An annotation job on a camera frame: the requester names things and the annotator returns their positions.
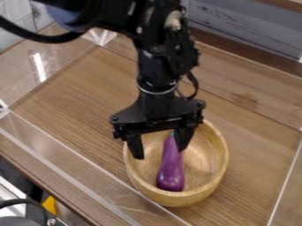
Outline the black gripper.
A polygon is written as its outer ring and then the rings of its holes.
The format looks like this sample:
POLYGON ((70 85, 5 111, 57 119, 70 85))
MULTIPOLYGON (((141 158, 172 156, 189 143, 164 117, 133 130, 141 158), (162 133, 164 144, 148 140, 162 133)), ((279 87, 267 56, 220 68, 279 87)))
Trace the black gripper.
POLYGON ((173 93, 140 93, 136 101, 110 116, 113 138, 125 140, 133 158, 142 160, 144 149, 138 134, 173 129, 177 152, 181 152, 202 122, 204 107, 202 100, 181 98, 173 93))

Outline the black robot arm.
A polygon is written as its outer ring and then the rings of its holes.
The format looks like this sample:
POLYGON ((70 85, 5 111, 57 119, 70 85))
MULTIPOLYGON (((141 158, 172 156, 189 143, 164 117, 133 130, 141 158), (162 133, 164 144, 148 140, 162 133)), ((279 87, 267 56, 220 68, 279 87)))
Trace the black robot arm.
POLYGON ((198 86, 190 70, 200 51, 188 31, 180 0, 35 0, 45 5, 57 24, 74 32, 104 28, 125 35, 137 57, 134 102, 110 116, 113 137, 121 139, 132 156, 144 158, 141 136, 170 130, 176 147, 184 150, 202 123, 205 102, 180 93, 186 78, 198 86))

